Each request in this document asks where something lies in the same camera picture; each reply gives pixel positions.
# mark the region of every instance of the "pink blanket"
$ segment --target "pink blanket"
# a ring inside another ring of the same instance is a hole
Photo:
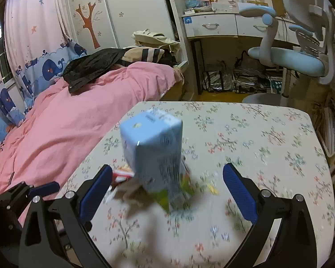
[[[21,181],[34,186],[57,181],[62,187],[135,104],[158,101],[174,83],[170,66],[149,62],[110,71],[79,95],[70,95],[60,78],[37,97],[23,124],[6,137],[0,149],[0,194]]]

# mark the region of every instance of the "snack package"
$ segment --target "snack package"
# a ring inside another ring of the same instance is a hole
[[[134,177],[163,209],[178,209],[193,195],[181,160],[181,120],[153,108],[122,122],[120,135]]]

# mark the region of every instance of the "floral tablecloth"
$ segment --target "floral tablecloth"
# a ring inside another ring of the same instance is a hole
[[[166,214],[144,191],[138,207],[105,197],[90,236],[113,267],[223,267],[242,243],[251,223],[243,219],[222,179],[232,162],[260,189],[279,197],[304,195],[314,226],[318,267],[333,241],[335,206],[327,161],[309,116],[266,105],[203,102],[141,102],[122,120],[158,107],[183,120],[182,152],[191,169],[194,200]],[[103,164],[126,164],[119,123],[97,144],[60,191],[77,190]],[[257,263],[266,259],[280,220]]]

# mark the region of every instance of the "wooden floor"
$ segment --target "wooden floor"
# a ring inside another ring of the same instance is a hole
[[[203,91],[197,96],[200,102],[226,102],[226,103],[241,103],[242,100],[249,94],[236,94],[234,92],[212,93]]]

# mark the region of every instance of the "floral pattern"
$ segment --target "floral pattern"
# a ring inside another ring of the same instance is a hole
[[[129,268],[226,265],[251,227],[223,182],[223,166],[232,163],[259,189],[284,198],[296,193],[304,196],[316,238],[322,239],[317,241],[318,267],[324,263],[333,241],[333,188],[325,155],[306,114],[265,105],[141,102],[122,121],[152,106],[184,122],[181,151],[195,195],[181,210],[166,214],[143,189],[136,193],[143,207],[119,196],[111,199],[107,193],[89,234],[108,262]],[[58,197],[76,191],[103,164],[113,169],[126,165],[119,122],[76,169]],[[278,225],[273,225],[256,265],[267,258],[277,232]]]

